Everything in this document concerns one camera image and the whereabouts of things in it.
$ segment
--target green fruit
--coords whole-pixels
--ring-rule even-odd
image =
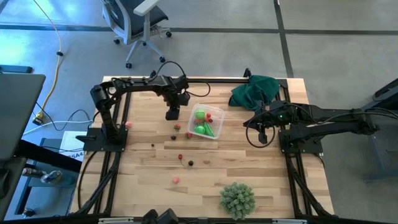
[[[198,110],[198,111],[195,113],[195,116],[196,116],[197,119],[205,119],[206,114],[205,114],[205,111],[203,111],[203,110]]]
[[[203,127],[205,128],[205,133],[208,136],[214,137],[213,130],[211,130],[211,127],[207,122],[204,123]]]
[[[195,127],[195,132],[198,134],[204,134],[206,132],[206,129],[202,125],[198,125]]]

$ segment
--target table leg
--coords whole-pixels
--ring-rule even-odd
[[[79,172],[81,166],[81,162],[76,159],[72,159],[24,140],[19,142],[16,156],[44,162],[74,172]]]

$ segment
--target yellow cable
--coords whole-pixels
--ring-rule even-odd
[[[60,34],[58,33],[57,28],[55,27],[54,23],[53,23],[52,20],[49,18],[49,16],[44,12],[44,10],[43,10],[43,9],[40,7],[40,5],[36,2],[36,0],[33,0],[33,2],[36,3],[36,5],[40,8],[40,10],[44,13],[44,15],[45,15],[45,16],[49,19],[49,21],[51,22],[52,27],[55,29],[55,31],[56,31],[56,33],[57,33],[57,35],[58,35],[58,40],[60,41],[60,50],[59,50],[59,52],[62,52],[62,41],[61,41],[61,36],[60,36]],[[51,87],[50,93],[47,94],[47,97],[45,98],[45,100],[44,100],[44,102],[43,102],[43,104],[42,104],[42,108],[43,108],[43,109],[44,109],[45,105],[47,104],[47,102],[48,102],[48,100],[49,100],[49,98],[50,98],[52,92],[54,91],[55,86],[57,85],[57,80],[58,80],[58,68],[59,68],[59,66],[60,66],[60,57],[61,57],[61,56],[58,55],[57,66],[55,67],[54,82],[52,83],[52,87]],[[40,112],[37,113],[36,118],[42,119],[42,117],[43,117],[43,111],[40,110]]]

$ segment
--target gray carpet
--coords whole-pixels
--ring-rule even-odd
[[[280,3],[286,29],[398,29],[398,2],[393,0]],[[42,0],[39,4],[57,24],[106,25],[97,0]],[[48,24],[35,7],[32,2],[10,0],[0,14],[0,24]],[[163,22],[169,27],[277,28],[272,0],[164,0],[161,7],[169,14],[170,20]],[[160,65],[155,53],[140,47],[132,57],[133,69],[124,68],[129,46],[115,45],[112,32],[61,32],[61,36],[65,56],[58,85],[46,107],[54,120],[65,120],[77,109],[92,114],[89,90],[103,76],[148,75]],[[397,78],[397,41],[396,35],[287,35],[294,77],[304,78],[310,102],[323,108],[361,107],[376,90]],[[171,39],[155,37],[154,42],[167,59],[180,63],[188,75],[240,77],[249,67],[254,74],[287,76],[279,34],[175,32]],[[34,73],[46,75],[39,103],[52,85],[57,50],[54,31],[0,32],[1,63],[29,65],[34,67]],[[180,71],[166,66],[163,73],[178,75]],[[83,114],[75,117],[84,119]],[[27,130],[34,127],[29,124]],[[85,128],[84,124],[67,126],[67,130]],[[47,126],[24,139],[38,144],[42,137],[61,138],[62,132]],[[397,223],[398,180],[367,184],[363,181],[366,175],[377,171],[367,137],[338,134],[325,137],[322,144],[335,213],[345,218]],[[62,209],[66,212],[70,191],[55,191],[39,189],[38,194],[32,194],[28,207],[40,208],[37,217],[59,215]],[[12,211],[7,214],[8,219],[20,217]]]

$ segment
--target red berry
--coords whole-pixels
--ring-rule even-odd
[[[187,139],[192,138],[192,133],[189,133],[189,132],[185,133],[185,137],[186,137]]]
[[[179,125],[179,124],[174,125],[174,129],[176,131],[179,131],[181,129],[181,125]]]

